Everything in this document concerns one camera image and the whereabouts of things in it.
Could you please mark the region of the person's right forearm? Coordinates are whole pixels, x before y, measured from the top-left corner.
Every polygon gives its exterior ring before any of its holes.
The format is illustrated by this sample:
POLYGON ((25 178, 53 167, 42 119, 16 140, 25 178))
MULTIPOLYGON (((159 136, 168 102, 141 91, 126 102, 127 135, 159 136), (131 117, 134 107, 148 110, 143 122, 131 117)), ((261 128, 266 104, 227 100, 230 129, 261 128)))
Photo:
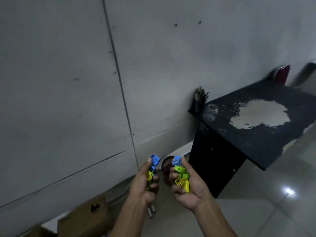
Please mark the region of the person's right forearm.
POLYGON ((204 237, 238 237, 213 198, 199 203, 194 215, 204 237))

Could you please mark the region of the black desk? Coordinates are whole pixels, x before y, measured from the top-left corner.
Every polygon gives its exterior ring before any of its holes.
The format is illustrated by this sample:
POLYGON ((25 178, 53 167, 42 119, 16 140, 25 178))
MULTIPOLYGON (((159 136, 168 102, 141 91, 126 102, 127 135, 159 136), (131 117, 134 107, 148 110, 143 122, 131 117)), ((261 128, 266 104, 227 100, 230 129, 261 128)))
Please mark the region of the black desk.
POLYGON ((316 123, 316 96, 270 80, 261 80, 214 99, 215 120, 189 109, 200 125, 189 163, 214 198, 245 160, 265 171, 291 141, 316 123))

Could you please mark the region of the brown cardboard box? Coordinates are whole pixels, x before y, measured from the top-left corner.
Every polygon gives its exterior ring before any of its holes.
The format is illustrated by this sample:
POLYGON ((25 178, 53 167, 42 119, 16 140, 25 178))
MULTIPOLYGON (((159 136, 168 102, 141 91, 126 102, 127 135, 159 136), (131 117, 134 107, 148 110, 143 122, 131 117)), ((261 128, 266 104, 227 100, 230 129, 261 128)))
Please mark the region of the brown cardboard box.
POLYGON ((58 220, 57 237, 101 237, 111 224, 105 195, 98 195, 58 220))

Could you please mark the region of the maroon chair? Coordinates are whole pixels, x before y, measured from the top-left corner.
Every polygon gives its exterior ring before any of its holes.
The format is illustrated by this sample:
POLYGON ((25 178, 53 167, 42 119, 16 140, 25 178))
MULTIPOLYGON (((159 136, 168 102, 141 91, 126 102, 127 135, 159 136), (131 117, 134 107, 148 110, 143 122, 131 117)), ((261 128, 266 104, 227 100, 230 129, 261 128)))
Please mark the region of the maroon chair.
POLYGON ((290 72, 290 65, 282 65, 274 68, 267 76, 267 80, 285 85, 290 72))

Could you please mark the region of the clear glass jar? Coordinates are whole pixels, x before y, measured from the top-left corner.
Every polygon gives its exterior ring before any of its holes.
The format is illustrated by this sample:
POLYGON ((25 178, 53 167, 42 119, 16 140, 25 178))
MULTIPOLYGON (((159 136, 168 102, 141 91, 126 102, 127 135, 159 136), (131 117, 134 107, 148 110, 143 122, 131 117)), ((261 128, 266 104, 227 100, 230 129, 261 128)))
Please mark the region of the clear glass jar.
POLYGON ((218 114, 218 106, 216 104, 209 103, 204 109, 203 120, 207 122, 213 122, 218 114))

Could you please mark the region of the black holder with pencils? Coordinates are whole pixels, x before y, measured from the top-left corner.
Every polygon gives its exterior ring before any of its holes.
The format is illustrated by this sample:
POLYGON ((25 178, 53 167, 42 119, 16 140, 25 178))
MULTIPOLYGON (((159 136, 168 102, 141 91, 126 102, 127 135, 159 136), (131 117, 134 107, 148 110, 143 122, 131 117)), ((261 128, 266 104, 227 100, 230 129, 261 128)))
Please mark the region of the black holder with pencils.
POLYGON ((200 113, 208 97, 209 92, 205 92, 205 90, 202 87, 197 88, 193 96, 191 111, 194 113, 200 113))

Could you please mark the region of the person's left forearm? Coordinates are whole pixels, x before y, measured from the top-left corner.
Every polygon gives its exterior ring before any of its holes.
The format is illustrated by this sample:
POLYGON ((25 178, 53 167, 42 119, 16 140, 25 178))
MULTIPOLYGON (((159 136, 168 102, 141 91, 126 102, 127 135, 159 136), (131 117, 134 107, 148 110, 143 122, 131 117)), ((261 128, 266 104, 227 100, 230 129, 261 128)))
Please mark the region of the person's left forearm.
POLYGON ((148 204, 143 198, 128 197, 109 237, 140 237, 148 204))

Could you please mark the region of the person's left hand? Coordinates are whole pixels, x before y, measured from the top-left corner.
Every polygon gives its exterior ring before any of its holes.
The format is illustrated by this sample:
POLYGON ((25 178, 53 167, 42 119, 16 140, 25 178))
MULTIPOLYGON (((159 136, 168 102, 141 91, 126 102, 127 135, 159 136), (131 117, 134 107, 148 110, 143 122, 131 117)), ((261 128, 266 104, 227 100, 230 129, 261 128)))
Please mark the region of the person's left hand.
POLYGON ((159 182, 160 178, 158 175, 154 174, 152 182, 155 182, 151 185, 151 189, 148 191, 146 190, 146 182, 147 179, 141 179, 138 177, 138 173, 132 180, 131 186, 129 188, 129 197, 132 199, 140 200, 142 204, 144 204, 145 208, 147 209, 151 206, 158 194, 160 189, 159 182))

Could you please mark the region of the brown mesh basket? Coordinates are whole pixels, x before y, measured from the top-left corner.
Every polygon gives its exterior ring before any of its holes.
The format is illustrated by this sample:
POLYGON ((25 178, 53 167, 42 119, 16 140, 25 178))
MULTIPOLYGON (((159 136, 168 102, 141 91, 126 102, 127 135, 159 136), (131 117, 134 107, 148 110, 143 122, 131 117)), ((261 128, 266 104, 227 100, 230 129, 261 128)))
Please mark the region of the brown mesh basket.
POLYGON ((163 175, 164 183, 171 187, 172 183, 169 180, 170 168, 173 167, 172 161, 174 159, 174 155, 166 157, 161 163, 161 172, 163 175))

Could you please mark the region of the person's right hand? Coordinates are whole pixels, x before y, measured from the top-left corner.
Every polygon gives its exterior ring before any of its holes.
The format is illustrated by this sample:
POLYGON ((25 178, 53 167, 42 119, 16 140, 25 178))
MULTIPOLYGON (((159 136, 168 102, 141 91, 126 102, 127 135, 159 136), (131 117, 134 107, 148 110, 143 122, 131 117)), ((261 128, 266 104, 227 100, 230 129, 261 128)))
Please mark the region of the person's right hand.
POLYGON ((211 194, 206 183, 198 175, 197 180, 190 180, 190 192, 186 193, 184 189, 176 185, 175 180, 179 177, 179 174, 175 171, 174 167, 170 168, 169 180, 173 184, 172 189, 176 200, 185 208, 194 213, 195 208, 205 199, 211 198, 211 194))

